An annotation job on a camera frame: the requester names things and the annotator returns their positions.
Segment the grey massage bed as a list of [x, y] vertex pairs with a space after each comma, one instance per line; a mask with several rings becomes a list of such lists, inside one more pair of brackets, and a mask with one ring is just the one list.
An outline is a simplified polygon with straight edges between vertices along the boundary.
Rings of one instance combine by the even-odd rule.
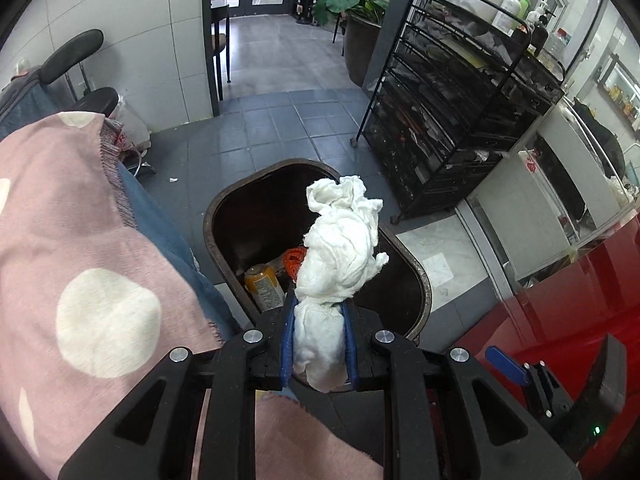
[[1, 91], [0, 139], [42, 118], [67, 110], [74, 100], [62, 82], [44, 84], [37, 66], [15, 76]]

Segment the red cabinet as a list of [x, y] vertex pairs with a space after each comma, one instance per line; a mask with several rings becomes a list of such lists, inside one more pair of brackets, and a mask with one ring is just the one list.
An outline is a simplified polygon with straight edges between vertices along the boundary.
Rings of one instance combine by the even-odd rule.
[[520, 363], [544, 361], [577, 398], [607, 334], [626, 346], [626, 404], [579, 463], [582, 476], [595, 479], [639, 419], [638, 218], [550, 278], [498, 302], [456, 344], [483, 365], [489, 346]]

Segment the orange juice bottle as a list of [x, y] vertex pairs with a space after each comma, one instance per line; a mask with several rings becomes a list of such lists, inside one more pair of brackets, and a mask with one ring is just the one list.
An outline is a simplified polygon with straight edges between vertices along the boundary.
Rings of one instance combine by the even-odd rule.
[[244, 283], [260, 312], [283, 307], [283, 289], [273, 268], [268, 264], [249, 268], [244, 274]]

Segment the brown trash bin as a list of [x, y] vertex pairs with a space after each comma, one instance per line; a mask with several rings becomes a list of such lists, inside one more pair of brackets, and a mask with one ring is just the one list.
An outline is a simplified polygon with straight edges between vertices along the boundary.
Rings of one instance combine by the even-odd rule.
[[431, 286], [419, 261], [376, 221], [381, 203], [361, 185], [343, 198], [345, 179], [322, 162], [294, 158], [259, 170], [209, 204], [203, 236], [210, 258], [250, 321], [262, 309], [245, 273], [307, 249], [299, 285], [314, 300], [350, 299], [374, 311], [386, 330], [417, 341], [431, 312]]

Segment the black chair by door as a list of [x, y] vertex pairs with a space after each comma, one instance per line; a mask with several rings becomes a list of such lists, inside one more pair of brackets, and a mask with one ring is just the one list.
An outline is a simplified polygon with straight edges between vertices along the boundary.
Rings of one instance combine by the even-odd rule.
[[230, 39], [230, 6], [212, 6], [210, 8], [212, 19], [212, 46], [215, 64], [216, 89], [218, 100], [224, 99], [222, 91], [222, 64], [221, 55], [226, 58], [226, 66], [230, 65], [229, 39]]

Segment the white tissue wad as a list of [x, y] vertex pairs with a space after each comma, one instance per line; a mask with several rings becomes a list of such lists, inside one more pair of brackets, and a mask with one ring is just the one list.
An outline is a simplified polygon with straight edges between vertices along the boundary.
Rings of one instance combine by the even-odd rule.
[[341, 304], [390, 261], [376, 249], [383, 201], [366, 192], [358, 176], [324, 178], [306, 188], [317, 219], [303, 237], [307, 252], [295, 282], [293, 370], [322, 393], [348, 378]]

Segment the white plastic bag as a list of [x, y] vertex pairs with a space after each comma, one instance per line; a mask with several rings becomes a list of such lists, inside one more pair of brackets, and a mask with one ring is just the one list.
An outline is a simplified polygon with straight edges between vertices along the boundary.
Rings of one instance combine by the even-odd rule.
[[151, 133], [138, 114], [127, 104], [122, 96], [111, 112], [110, 119], [120, 125], [120, 131], [126, 139], [128, 148], [142, 152], [151, 146]]

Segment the blue bed skirt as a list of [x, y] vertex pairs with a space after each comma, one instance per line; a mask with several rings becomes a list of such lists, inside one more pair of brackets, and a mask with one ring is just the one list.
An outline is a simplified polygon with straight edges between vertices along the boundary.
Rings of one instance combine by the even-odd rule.
[[235, 321], [224, 297], [210, 279], [201, 272], [188, 242], [163, 209], [121, 162], [117, 164], [117, 168], [137, 229], [156, 246], [172, 267], [193, 288], [206, 320], [215, 325], [221, 339], [230, 340], [241, 331], [241, 327]]

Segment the green potted plant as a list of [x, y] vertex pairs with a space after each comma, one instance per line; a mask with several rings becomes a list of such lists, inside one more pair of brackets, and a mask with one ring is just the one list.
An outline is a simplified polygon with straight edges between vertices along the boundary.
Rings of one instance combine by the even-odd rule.
[[365, 22], [381, 25], [390, 0], [318, 0], [312, 8], [314, 20], [325, 25], [331, 15], [352, 15]]

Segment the pink polka dot blanket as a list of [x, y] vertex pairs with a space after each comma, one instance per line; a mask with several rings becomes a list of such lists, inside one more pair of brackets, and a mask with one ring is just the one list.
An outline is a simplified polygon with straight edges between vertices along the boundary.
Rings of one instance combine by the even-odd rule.
[[50, 479], [170, 350], [225, 343], [137, 229], [121, 138], [59, 112], [1, 143], [1, 413]]

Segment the orange foam fruit net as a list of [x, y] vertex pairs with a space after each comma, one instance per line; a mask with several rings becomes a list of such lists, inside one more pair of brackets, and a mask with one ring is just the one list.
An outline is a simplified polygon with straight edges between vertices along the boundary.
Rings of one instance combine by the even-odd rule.
[[306, 252], [306, 247], [295, 247], [288, 249], [282, 257], [284, 270], [294, 282], [297, 281], [297, 274], [305, 259]]

